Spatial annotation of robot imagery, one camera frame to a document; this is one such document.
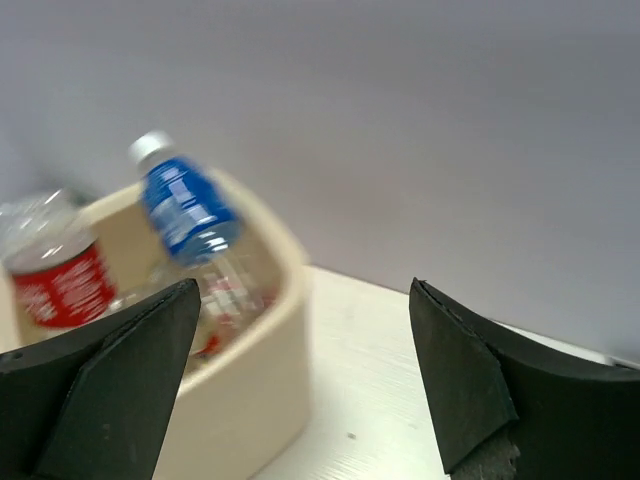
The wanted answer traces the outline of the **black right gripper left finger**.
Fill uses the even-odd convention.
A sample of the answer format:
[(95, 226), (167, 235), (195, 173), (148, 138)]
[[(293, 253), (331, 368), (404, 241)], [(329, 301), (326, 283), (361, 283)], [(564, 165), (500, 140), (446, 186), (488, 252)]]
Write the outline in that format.
[(2, 353), (2, 478), (152, 478), (200, 307), (185, 279)]

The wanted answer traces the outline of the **small red cap bottle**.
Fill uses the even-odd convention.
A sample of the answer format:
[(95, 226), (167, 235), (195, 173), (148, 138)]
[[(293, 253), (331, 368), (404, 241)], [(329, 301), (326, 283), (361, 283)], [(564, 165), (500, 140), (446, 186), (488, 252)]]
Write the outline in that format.
[(220, 353), (274, 302), (277, 290), (265, 289), (242, 276), (205, 274), (198, 278), (201, 309), (190, 350), (196, 359)]

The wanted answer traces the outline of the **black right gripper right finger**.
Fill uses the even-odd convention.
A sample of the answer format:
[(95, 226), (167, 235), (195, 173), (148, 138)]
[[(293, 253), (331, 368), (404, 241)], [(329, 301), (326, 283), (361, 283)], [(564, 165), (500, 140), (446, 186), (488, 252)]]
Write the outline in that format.
[(637, 370), (545, 346), (421, 280), (409, 313), (449, 477), (638, 477)]

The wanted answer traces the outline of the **large red label bottle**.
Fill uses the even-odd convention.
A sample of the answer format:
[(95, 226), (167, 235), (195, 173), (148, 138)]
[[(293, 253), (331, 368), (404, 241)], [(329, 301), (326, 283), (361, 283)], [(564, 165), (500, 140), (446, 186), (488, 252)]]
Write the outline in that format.
[(1, 205), (1, 264), (44, 338), (121, 306), (97, 236), (63, 190)]

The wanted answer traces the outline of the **blue label bottle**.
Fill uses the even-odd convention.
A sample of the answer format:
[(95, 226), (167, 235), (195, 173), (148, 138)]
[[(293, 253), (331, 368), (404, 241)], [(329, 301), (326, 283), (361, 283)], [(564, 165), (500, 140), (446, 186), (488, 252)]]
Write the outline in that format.
[(169, 261), (152, 274), (167, 283), (198, 282), (202, 301), (249, 323), (268, 307), (255, 267), (259, 254), (241, 245), (247, 224), (213, 178), (162, 131), (129, 147), (141, 173), (141, 203)]

